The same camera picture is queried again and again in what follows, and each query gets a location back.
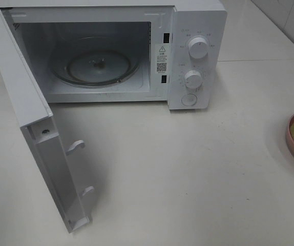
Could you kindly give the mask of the round white door button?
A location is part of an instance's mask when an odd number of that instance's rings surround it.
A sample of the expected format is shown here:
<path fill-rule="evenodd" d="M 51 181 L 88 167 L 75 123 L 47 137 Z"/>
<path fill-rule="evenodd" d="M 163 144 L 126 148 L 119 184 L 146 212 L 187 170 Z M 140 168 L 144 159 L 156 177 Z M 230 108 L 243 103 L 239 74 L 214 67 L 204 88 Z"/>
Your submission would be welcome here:
<path fill-rule="evenodd" d="M 197 96 L 194 94 L 184 95 L 181 99 L 181 102 L 184 106 L 193 106 L 197 102 Z"/>

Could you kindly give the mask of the white microwave knob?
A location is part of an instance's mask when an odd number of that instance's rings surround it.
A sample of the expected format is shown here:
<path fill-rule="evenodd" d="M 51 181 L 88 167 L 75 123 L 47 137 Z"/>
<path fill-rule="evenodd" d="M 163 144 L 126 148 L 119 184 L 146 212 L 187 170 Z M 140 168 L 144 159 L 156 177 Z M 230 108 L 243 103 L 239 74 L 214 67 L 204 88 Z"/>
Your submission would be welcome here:
<path fill-rule="evenodd" d="M 188 43 L 188 51 L 192 58 L 202 59 L 208 53 L 209 43 L 205 37 L 193 37 Z"/>
<path fill-rule="evenodd" d="M 184 75 L 185 86 L 189 89 L 197 89 L 202 85 L 202 75 L 199 71 L 190 70 Z"/>

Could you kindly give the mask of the white microwave door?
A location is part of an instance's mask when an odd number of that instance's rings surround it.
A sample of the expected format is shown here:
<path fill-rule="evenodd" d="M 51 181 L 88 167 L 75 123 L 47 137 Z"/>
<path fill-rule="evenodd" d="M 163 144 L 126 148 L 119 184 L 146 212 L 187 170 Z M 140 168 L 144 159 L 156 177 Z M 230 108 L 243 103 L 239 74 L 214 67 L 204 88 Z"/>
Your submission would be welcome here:
<path fill-rule="evenodd" d="M 83 197 L 92 186 L 79 189 L 68 156 L 82 140 L 65 149 L 50 109 L 32 72 L 26 47 L 16 37 L 12 19 L 0 10 L 0 72 L 11 100 L 20 130 L 68 232 L 92 221 Z"/>

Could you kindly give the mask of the white warning label sticker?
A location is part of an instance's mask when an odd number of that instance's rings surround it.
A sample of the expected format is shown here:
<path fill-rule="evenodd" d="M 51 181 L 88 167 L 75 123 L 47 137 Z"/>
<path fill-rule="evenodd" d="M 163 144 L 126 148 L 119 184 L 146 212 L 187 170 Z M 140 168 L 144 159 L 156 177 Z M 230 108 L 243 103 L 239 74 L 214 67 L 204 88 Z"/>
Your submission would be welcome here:
<path fill-rule="evenodd" d="M 155 71 L 157 74 L 167 73 L 170 50 L 168 43 L 155 45 Z"/>

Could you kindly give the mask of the white microwave oven body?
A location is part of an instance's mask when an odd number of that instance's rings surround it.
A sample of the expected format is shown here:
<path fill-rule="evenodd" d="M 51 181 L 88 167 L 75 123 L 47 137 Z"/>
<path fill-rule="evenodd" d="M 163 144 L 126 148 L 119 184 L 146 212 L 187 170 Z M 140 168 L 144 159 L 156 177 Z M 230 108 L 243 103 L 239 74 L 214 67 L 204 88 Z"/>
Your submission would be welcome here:
<path fill-rule="evenodd" d="M 220 1 L 0 1 L 23 41 L 32 72 L 50 103 L 165 101 L 171 110 L 207 107 L 227 13 Z M 205 37 L 202 59 L 188 51 L 189 41 Z M 170 45 L 166 74 L 155 71 L 155 45 Z M 57 78 L 50 57 L 89 50 L 116 50 L 140 59 L 128 80 L 109 87 L 83 88 Z M 184 75 L 199 71 L 202 85 L 185 86 Z M 197 102 L 184 106 L 184 95 Z"/>

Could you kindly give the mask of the glass microwave turntable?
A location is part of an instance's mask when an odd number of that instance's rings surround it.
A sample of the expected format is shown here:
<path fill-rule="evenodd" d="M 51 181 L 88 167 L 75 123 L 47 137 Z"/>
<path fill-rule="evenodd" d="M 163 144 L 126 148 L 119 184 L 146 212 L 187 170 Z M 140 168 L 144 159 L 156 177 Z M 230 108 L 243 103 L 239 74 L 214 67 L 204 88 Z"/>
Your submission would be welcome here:
<path fill-rule="evenodd" d="M 65 83 L 83 88 L 103 88 L 128 80 L 137 71 L 140 59 L 116 50 L 89 50 L 50 57 L 53 74 Z"/>

